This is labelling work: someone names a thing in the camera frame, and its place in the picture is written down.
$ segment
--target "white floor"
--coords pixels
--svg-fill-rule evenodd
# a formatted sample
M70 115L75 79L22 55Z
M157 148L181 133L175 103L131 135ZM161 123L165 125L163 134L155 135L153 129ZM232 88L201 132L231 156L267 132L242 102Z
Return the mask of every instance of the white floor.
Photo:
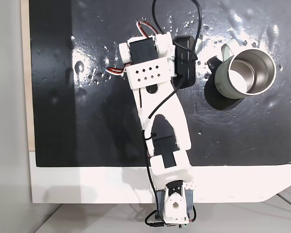
M291 201L291 187L281 192ZM185 229L151 228L151 204L64 204L37 233L291 233L291 206L274 196L260 203L195 204L197 219Z

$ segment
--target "water droplet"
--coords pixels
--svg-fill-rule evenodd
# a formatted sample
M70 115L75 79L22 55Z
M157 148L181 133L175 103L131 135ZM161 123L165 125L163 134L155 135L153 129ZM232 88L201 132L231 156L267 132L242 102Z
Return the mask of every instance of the water droplet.
M101 78L102 77L102 72L95 73L95 76L98 77L98 78Z
M77 61L74 65L74 70L76 74L80 74L84 71L84 63L82 61Z

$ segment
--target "white table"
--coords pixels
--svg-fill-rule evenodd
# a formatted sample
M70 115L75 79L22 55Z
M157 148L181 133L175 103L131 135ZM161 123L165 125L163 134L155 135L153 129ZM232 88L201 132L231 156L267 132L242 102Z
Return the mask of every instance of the white table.
M145 167L37 167L35 163L28 0L22 0L29 159L34 203L153 203ZM291 165L194 167L194 202L260 202L291 185Z

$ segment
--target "black mat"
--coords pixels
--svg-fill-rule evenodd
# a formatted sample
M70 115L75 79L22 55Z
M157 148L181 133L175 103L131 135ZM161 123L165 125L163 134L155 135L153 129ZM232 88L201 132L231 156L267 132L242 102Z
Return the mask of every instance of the black mat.
M181 90L193 166L291 163L291 0L200 0L204 50L193 87ZM189 0L158 0L172 36L195 34ZM37 166L144 166L141 127L118 44L151 21L151 1L30 0ZM239 101L220 96L205 64L236 38L266 49L278 66L272 88Z

